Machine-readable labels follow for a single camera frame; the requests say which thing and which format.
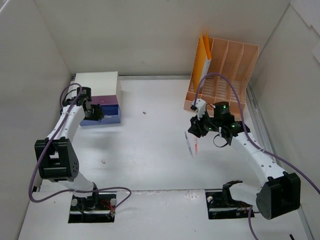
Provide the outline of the red clear pen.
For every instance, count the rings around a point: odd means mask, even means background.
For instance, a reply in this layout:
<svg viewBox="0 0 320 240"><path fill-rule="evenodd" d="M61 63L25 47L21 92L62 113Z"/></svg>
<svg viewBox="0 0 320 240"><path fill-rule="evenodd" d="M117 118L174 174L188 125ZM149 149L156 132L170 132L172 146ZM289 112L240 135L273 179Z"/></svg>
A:
<svg viewBox="0 0 320 240"><path fill-rule="evenodd" d="M194 150L195 150L195 154L198 154L198 138L194 137Z"/></svg>

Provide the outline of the pink drawer with knob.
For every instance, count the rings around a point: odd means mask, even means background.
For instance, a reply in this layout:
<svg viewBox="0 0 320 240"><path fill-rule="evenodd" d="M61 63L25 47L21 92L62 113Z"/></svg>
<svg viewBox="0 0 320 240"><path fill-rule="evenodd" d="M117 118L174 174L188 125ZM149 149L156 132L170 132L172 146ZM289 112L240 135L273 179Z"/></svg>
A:
<svg viewBox="0 0 320 240"><path fill-rule="evenodd" d="M91 103L94 105L120 105L121 100L118 100L116 95L97 95L91 97Z"/></svg>

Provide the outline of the dark blue drawer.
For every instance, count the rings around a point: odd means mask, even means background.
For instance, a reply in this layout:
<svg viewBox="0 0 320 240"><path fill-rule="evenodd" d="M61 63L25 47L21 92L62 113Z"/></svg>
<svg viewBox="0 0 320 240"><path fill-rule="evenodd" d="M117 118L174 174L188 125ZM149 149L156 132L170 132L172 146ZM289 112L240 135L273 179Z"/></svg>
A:
<svg viewBox="0 0 320 240"><path fill-rule="evenodd" d="M101 105L103 119L100 121L83 120L80 126L98 126L98 125L110 125L119 124L121 122L121 110L118 104L113 105Z"/></svg>

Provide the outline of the orange folder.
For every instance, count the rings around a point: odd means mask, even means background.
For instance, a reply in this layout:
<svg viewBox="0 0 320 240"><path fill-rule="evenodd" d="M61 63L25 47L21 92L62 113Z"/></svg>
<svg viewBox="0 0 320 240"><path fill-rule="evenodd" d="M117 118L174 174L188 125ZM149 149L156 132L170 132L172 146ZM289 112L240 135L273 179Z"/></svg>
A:
<svg viewBox="0 0 320 240"><path fill-rule="evenodd" d="M198 86L202 88L204 85L204 83L200 83L200 81L208 73L211 64L212 43L213 42L209 40L208 33L199 36L192 69L193 88L195 92Z"/></svg>

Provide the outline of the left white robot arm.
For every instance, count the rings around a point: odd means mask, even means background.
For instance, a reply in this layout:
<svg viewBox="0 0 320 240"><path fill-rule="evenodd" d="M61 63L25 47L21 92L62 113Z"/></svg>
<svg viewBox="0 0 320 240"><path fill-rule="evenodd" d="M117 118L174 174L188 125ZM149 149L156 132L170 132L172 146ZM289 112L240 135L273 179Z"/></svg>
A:
<svg viewBox="0 0 320 240"><path fill-rule="evenodd" d="M94 182L86 179L80 172L80 164L72 146L73 138L80 125L85 121L99 122L104 118L99 104L92 103L91 89L76 83L76 95L60 100L60 117L55 127L45 139L34 144L37 163L32 173L28 194L32 202L36 174L41 179L63 185L66 192L82 198L82 204L89 210L100 204L98 190Z"/></svg>

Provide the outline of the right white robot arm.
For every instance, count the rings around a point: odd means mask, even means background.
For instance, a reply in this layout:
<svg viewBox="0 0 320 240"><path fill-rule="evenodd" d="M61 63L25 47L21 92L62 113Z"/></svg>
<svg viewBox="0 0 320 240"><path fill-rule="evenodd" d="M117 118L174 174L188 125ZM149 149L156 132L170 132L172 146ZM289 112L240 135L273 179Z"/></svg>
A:
<svg viewBox="0 0 320 240"><path fill-rule="evenodd" d="M196 116L190 119L188 132L200 138L216 132L226 144L246 160L258 177L259 187L232 180L222 186L221 200L227 206L244 202L257 207L262 216L271 220L300 208L301 180L296 173L288 173L257 144L250 129L230 113L226 101L213 105L212 117L207 103L198 99L190 107Z"/></svg>

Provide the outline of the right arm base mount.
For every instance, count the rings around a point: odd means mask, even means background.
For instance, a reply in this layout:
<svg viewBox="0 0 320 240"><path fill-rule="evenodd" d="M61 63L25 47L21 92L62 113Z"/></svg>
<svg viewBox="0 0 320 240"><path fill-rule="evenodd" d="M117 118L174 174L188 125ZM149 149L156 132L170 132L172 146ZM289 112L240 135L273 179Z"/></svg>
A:
<svg viewBox="0 0 320 240"><path fill-rule="evenodd" d="M254 211L249 214L250 205L231 198L230 188L243 183L233 180L225 183L222 189L205 190L206 206L209 220L244 219L255 217Z"/></svg>

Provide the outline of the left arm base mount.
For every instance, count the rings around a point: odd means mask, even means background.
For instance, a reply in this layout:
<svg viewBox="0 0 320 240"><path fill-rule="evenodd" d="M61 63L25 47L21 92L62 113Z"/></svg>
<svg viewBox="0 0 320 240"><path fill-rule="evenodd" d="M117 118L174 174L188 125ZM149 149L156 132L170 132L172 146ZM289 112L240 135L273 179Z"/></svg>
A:
<svg viewBox="0 0 320 240"><path fill-rule="evenodd" d="M69 224L113 223L115 221L115 192L93 193L89 197L72 196Z"/></svg>

